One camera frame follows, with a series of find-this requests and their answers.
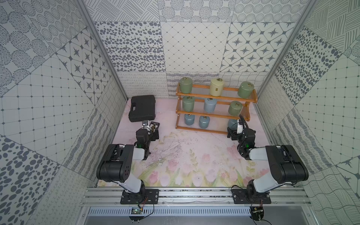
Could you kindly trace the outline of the green canister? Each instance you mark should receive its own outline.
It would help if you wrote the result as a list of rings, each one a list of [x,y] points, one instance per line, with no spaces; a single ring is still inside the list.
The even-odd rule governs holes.
[[[190,94],[192,92],[193,80],[190,77],[183,77],[180,80],[180,90],[184,94]]]
[[[238,116],[241,113],[243,105],[239,101],[232,101],[229,105],[228,113],[231,116]]]
[[[192,112],[194,110],[195,98],[192,96],[184,96],[182,99],[182,108],[186,112]]]
[[[254,85],[251,82],[244,81],[238,89],[238,96],[240,98],[249,98],[253,90]]]

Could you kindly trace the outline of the cream yellow canister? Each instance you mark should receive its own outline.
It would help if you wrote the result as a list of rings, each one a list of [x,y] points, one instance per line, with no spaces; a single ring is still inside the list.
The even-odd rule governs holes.
[[[210,95],[214,97],[221,96],[225,82],[222,78],[213,78],[210,85]]]

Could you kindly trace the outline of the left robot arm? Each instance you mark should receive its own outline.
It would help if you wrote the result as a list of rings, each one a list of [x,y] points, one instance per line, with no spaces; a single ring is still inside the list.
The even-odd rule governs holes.
[[[122,187],[126,193],[145,194],[144,182],[131,173],[133,161],[147,160],[151,142],[159,139],[160,124],[151,122],[136,131],[135,144],[108,145],[96,170],[96,177],[105,182],[113,182]]]

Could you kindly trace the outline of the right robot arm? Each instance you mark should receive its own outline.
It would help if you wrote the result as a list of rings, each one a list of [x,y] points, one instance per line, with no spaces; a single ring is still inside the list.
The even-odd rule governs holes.
[[[286,184],[306,181],[309,172],[291,145],[267,145],[255,147],[256,132],[250,128],[228,128],[228,138],[238,142],[237,151],[247,161],[265,161],[270,171],[260,178],[249,181],[248,197],[259,197]]]

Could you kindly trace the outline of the black battery holder tray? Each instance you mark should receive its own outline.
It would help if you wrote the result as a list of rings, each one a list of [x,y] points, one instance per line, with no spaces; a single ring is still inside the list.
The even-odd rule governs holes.
[[[155,133],[156,130],[158,130],[159,126],[160,126],[160,123],[152,121],[152,122],[150,123],[151,132],[152,132],[152,133]]]

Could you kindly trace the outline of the blue canister bottom right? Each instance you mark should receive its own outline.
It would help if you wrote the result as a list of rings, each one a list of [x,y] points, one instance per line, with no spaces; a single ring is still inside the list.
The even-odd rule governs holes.
[[[227,123],[227,126],[231,130],[237,130],[238,124],[239,124],[239,120],[237,120],[237,119],[229,119],[229,121]]]

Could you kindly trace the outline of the blue canister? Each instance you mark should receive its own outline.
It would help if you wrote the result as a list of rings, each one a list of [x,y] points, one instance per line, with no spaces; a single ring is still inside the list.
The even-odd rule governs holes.
[[[204,111],[207,113],[213,113],[217,104],[217,99],[215,98],[205,98],[204,99]]]
[[[229,121],[227,123],[227,126],[231,130],[237,130],[238,124],[239,124],[239,120],[237,120],[237,119],[229,119]]]
[[[199,118],[199,127],[200,128],[203,128],[203,129],[208,128],[209,123],[210,123],[210,117],[200,116],[200,118]]]
[[[191,126],[195,122],[195,115],[192,114],[185,114],[184,115],[184,122],[186,125]]]

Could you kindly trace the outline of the floral pink table mat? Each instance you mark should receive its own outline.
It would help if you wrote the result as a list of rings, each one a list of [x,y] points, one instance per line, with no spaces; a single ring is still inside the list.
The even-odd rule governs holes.
[[[212,118],[208,133],[177,129],[184,116],[177,115],[176,106],[176,99],[157,99],[159,139],[145,161],[132,163],[132,174],[147,187],[244,187],[270,171],[268,162],[245,160],[236,141],[215,133],[227,129],[226,119]]]

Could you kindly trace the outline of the blue canister bottom centre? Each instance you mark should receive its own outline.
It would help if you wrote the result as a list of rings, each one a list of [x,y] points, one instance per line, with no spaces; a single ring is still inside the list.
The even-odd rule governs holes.
[[[203,129],[208,128],[209,123],[210,123],[210,117],[200,116],[200,118],[199,118],[199,127],[200,128],[203,128]]]

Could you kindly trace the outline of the blue canister bottom left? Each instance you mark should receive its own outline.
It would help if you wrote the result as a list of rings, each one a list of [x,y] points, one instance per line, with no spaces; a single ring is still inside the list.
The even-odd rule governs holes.
[[[185,114],[184,115],[184,122],[186,125],[191,126],[195,122],[195,115],[192,114]]]

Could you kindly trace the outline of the blue canister middle centre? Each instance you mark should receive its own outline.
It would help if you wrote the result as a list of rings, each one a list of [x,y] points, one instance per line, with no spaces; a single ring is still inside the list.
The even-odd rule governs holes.
[[[217,104],[217,99],[215,98],[205,98],[204,99],[204,111],[207,113],[213,113]]]

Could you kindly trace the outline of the green circuit board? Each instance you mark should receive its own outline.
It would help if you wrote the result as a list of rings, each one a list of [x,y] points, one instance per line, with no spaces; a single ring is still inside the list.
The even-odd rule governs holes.
[[[134,221],[139,221],[143,218],[143,212],[139,208],[132,208],[129,218]]]

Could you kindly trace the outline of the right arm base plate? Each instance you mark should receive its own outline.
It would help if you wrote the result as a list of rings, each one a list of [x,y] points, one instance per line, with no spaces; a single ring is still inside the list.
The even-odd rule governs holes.
[[[234,204],[271,204],[269,193],[250,193],[241,188],[231,189]]]

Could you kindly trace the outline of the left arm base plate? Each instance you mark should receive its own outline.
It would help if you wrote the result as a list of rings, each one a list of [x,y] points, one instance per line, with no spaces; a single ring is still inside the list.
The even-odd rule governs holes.
[[[124,190],[121,196],[121,204],[158,204],[158,197],[159,189],[145,189],[136,194]]]

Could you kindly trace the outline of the aluminium mounting rail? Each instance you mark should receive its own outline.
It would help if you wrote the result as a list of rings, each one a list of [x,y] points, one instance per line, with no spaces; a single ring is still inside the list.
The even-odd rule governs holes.
[[[155,187],[146,190],[149,206],[310,206],[310,199],[301,187],[280,187],[259,197],[246,197],[238,187]],[[141,200],[131,200],[120,187],[89,188],[80,206],[142,206]]]

